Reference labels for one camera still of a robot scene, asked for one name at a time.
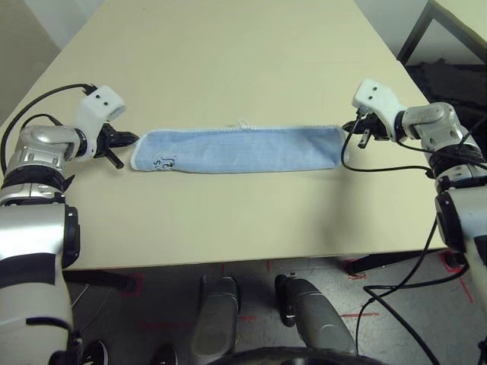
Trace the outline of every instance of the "wire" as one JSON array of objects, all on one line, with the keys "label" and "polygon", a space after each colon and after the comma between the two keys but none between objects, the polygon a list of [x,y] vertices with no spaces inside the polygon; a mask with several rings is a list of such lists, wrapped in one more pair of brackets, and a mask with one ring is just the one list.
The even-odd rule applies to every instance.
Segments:
[{"label": "wire", "polygon": [[[428,346],[422,340],[422,338],[418,335],[418,333],[411,327],[411,325],[409,325],[409,323],[407,323],[407,321],[405,319],[403,319],[391,306],[389,306],[387,304],[387,302],[385,302],[382,299],[381,295],[377,295],[372,290],[376,290],[376,289],[382,289],[382,290],[383,289],[403,290],[403,289],[413,289],[413,288],[418,288],[418,287],[429,287],[431,285],[443,284],[443,283],[446,283],[448,281],[453,281],[455,279],[458,279],[463,274],[465,274],[468,270],[469,270],[469,266],[466,263],[459,272],[457,272],[456,274],[447,276],[446,278],[441,278],[441,279],[432,280],[432,281],[423,281],[423,282],[419,282],[419,283],[403,285],[402,287],[398,287],[398,288],[396,288],[398,285],[368,285],[368,286],[363,287],[363,289],[365,290],[365,292],[367,292],[367,294],[371,295],[371,297],[372,297],[371,300],[376,300],[377,302],[379,302],[380,304],[382,304],[384,306],[384,308],[386,308],[387,311],[389,311],[389,313],[392,314],[394,316],[394,318],[396,318],[404,326],[404,328],[406,328],[406,330],[413,336],[413,338],[421,346],[421,348],[426,353],[426,355],[428,356],[428,358],[430,359],[430,361],[432,363],[436,364],[436,363],[438,363],[438,359],[436,359],[436,357],[433,355],[433,353],[431,352],[431,350],[429,350]],[[362,310],[358,314],[358,320],[360,319],[362,313],[364,312],[364,308],[369,304],[369,302],[367,302],[366,305],[364,305],[362,307]],[[358,333],[357,332],[355,333],[355,339],[358,339]]]},{"label": "wire", "polygon": [[477,365],[482,365],[482,361],[484,360],[487,363],[487,336],[485,340],[479,343],[480,348],[480,356]]},{"label": "wire", "polygon": [[30,118],[28,118],[24,122],[24,124],[21,126],[21,129],[24,129],[25,127],[27,127],[27,124],[29,124],[35,118],[40,118],[40,117],[43,117],[43,116],[46,117],[47,119],[49,119],[53,123],[53,125],[62,125],[62,123],[58,119],[54,118],[53,116],[51,116],[49,114],[41,113],[41,114],[36,114],[36,115],[31,116]]},{"label": "wire", "polygon": [[89,284],[85,284],[84,285],[84,288],[83,290],[81,291],[81,293],[76,297],[76,299],[73,301],[73,304],[71,305],[71,308],[74,308],[76,306],[76,304],[78,304],[78,301],[81,299],[81,297],[83,297],[84,293],[86,293],[86,290],[88,290],[88,288],[90,287]]},{"label": "wire", "polygon": [[346,150],[347,146],[349,145],[350,138],[352,137],[353,132],[355,131],[355,128],[357,127],[358,123],[360,122],[361,117],[362,117],[362,114],[357,113],[357,118],[355,119],[355,124],[353,125],[352,129],[350,130],[349,135],[347,136],[345,142],[343,143],[342,153],[341,153],[340,158],[342,160],[342,165],[344,166],[344,168],[346,168],[347,170],[358,172],[358,173],[380,173],[380,172],[386,172],[386,171],[414,170],[414,169],[424,170],[427,173],[431,172],[431,169],[428,167],[416,166],[416,165],[399,166],[399,167],[385,167],[385,168],[381,168],[381,169],[357,169],[355,167],[350,167],[349,165],[347,165],[345,162],[345,150]]},{"label": "wire", "polygon": [[[463,274],[465,274],[467,271],[469,271],[469,265],[466,263],[459,272],[457,272],[453,275],[447,276],[446,278],[441,278],[441,279],[437,279],[437,280],[430,280],[430,281],[421,281],[419,283],[403,285],[400,288],[400,290],[402,290],[402,289],[416,289],[418,287],[430,287],[432,285],[447,283],[448,281],[453,281],[455,279],[458,279]],[[369,287],[371,289],[390,289],[393,287],[393,285],[370,285]]]},{"label": "wire", "polygon": [[88,326],[93,323],[93,321],[98,317],[98,315],[100,314],[100,311],[101,309],[103,308],[103,306],[105,305],[105,303],[107,302],[107,299],[108,299],[108,295],[110,294],[110,291],[112,291],[112,288],[109,287],[107,289],[107,292],[105,293],[105,297],[103,297],[103,299],[101,300],[101,303],[100,305],[98,306],[98,309],[95,311],[94,315],[90,318],[90,320],[86,323],[86,325],[84,325],[80,330],[79,332],[83,332],[85,329],[88,328]]},{"label": "wire", "polygon": [[463,146],[463,144],[468,139],[468,137],[471,136],[473,131],[475,131],[478,127],[485,123],[485,121],[487,121],[487,116],[484,116],[483,119],[480,119],[477,123],[475,123],[475,125],[462,137],[459,144],[457,145],[457,150],[459,150]]},{"label": "wire", "polygon": [[382,299],[379,295],[374,293],[371,289],[368,289],[367,287],[364,287],[364,290],[371,296],[373,297],[377,302],[382,304],[382,306],[389,311],[390,314],[393,315],[395,319],[397,319],[401,325],[411,334],[411,336],[418,342],[419,346],[421,346],[422,350],[426,353],[426,356],[428,356],[428,359],[433,363],[434,365],[440,365],[440,361],[436,358],[436,356],[433,354],[431,349],[427,346],[427,344],[423,341],[420,335],[418,335],[418,332],[414,330],[413,327],[403,318],[399,315],[398,312],[396,312],[393,307],[391,307],[387,302]]},{"label": "wire", "polygon": [[408,150],[425,152],[427,154],[435,154],[437,156],[450,158],[451,160],[458,160],[458,161],[463,162],[463,163],[470,163],[474,166],[480,167],[481,169],[487,170],[487,166],[484,166],[480,162],[475,161],[475,160],[468,158],[468,157],[455,156],[454,154],[445,154],[444,152],[440,152],[440,151],[430,151],[430,150],[425,150],[424,148],[411,147],[411,146],[408,146],[407,144],[403,144],[401,141],[396,141],[396,142],[399,146],[407,148]]},{"label": "wire", "polygon": [[[419,259],[418,261],[416,261],[416,264],[414,265],[414,267],[411,269],[411,271],[406,275],[406,277],[398,284],[398,285],[393,285],[393,286],[390,286],[388,287],[387,289],[389,289],[389,291],[385,292],[385,293],[382,293],[380,295],[380,297],[386,297],[387,295],[395,292],[396,290],[399,290],[401,287],[403,287],[408,281],[410,278],[412,278],[412,276],[418,271],[418,268],[419,266],[422,264],[424,258],[426,257],[426,254],[428,253],[428,249],[429,249],[429,245],[431,243],[431,240],[433,238],[433,235],[434,235],[434,232],[436,231],[436,227],[437,227],[437,221],[436,219],[434,220],[433,222],[433,226],[431,227],[430,229],[430,233],[428,235],[428,238],[426,240],[426,244],[425,244],[425,248],[422,250],[421,252],[421,255],[419,256]],[[368,285],[367,286],[368,288],[370,289],[381,289],[383,286],[380,286],[380,285],[375,285],[375,286],[371,286],[371,285]],[[360,313],[358,314],[358,318],[357,318],[357,325],[355,327],[355,351],[357,352],[358,354],[358,330],[360,328],[360,319],[362,317],[362,314],[364,313],[365,311],[365,308],[367,308],[370,304],[372,304],[375,300],[374,299],[370,299],[366,304],[364,304],[360,310]]]},{"label": "wire", "polygon": [[5,171],[7,170],[7,158],[6,158],[6,153],[5,149],[7,147],[7,140],[8,136],[10,135],[12,129],[15,127],[15,125],[18,123],[18,121],[24,116],[24,114],[35,104],[39,103],[41,100],[46,99],[47,97],[59,93],[64,90],[69,90],[69,89],[75,89],[75,88],[83,88],[84,92],[86,94],[90,94],[94,90],[96,90],[96,87],[94,85],[89,85],[89,84],[71,84],[71,85],[66,85],[66,86],[61,86],[57,87],[56,89],[52,89],[51,91],[47,91],[46,93],[40,95],[39,97],[36,97],[34,100],[32,100],[30,103],[28,103],[22,110],[11,120],[10,124],[7,126],[5,129],[5,132],[2,136],[2,142],[0,143],[0,166],[2,167],[2,172],[5,175]]}]

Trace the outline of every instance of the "blue towel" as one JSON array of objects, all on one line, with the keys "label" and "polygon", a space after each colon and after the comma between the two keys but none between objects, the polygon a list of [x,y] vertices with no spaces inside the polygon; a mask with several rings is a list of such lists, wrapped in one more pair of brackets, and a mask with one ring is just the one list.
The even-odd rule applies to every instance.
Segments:
[{"label": "blue towel", "polygon": [[338,126],[167,129],[137,142],[134,170],[261,173],[340,166],[344,134]]}]

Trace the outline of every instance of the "beige table surface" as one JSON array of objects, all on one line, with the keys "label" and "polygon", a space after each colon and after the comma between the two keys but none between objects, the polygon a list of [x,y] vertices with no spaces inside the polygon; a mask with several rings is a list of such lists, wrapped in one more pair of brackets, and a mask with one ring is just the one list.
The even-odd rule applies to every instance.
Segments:
[{"label": "beige table surface", "polygon": [[[352,0],[107,0],[22,101],[73,82],[110,85],[127,104],[113,125],[156,128],[329,125],[353,119],[363,78],[406,106],[426,103]],[[36,110],[68,124],[80,91]],[[422,154],[354,140],[350,164],[425,164]],[[118,151],[127,163],[133,148]],[[421,249],[434,219],[422,171],[203,175],[72,164],[75,268],[334,256]],[[439,236],[432,246],[442,246]]]},{"label": "beige table surface", "polygon": [[487,40],[487,0],[436,0],[436,2]]}]

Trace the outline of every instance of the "gray floor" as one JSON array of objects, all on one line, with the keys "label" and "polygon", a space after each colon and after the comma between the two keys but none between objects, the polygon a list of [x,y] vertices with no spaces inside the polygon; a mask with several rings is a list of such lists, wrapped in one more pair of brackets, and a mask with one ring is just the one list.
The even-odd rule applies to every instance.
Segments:
[{"label": "gray floor", "polygon": [[[279,321],[275,308],[273,281],[277,274],[297,273],[315,284],[342,315],[350,331],[355,330],[356,314],[368,298],[361,289],[366,284],[396,284],[407,274],[414,259],[387,268],[369,271],[365,278],[350,278],[336,259],[283,259],[226,264],[181,265],[172,267],[118,270],[142,280],[136,295],[123,295],[105,287],[90,287],[75,306],[75,324],[86,342],[103,339],[109,348],[110,363],[149,363],[164,342],[177,348],[180,363],[188,363],[189,340],[196,320],[199,278],[232,275],[240,285],[242,310],[238,320],[237,350],[262,346],[301,346],[295,328]],[[429,255],[414,281],[450,275],[437,253]],[[72,297],[83,286],[70,284]],[[485,337],[487,321],[472,303],[468,273],[463,283],[455,280],[437,287],[403,290],[387,298],[425,339],[442,364],[475,364],[476,344]],[[368,307],[362,319],[361,354],[389,364],[429,363],[409,333],[379,304]]]}]

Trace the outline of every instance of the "metal frame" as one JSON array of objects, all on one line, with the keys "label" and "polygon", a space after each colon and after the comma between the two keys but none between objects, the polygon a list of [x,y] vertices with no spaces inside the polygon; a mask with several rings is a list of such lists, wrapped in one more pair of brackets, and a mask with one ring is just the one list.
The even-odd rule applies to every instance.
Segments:
[{"label": "metal frame", "polygon": [[[430,249],[428,253],[437,252],[441,249]],[[391,252],[391,253],[375,253],[367,255],[361,259],[349,262],[345,266],[345,270],[349,275],[359,275],[365,271],[375,268],[383,268],[384,266],[396,264],[408,259],[413,259],[421,255],[422,250],[407,251],[407,252]]]},{"label": "metal frame", "polygon": [[113,287],[123,293],[133,293],[137,285],[134,278],[103,270],[64,270],[62,274],[71,283]]},{"label": "metal frame", "polygon": [[421,15],[419,15],[416,24],[396,57],[399,62],[403,65],[408,62],[433,20],[441,24],[464,46],[487,64],[487,42],[435,0],[428,0]]}]

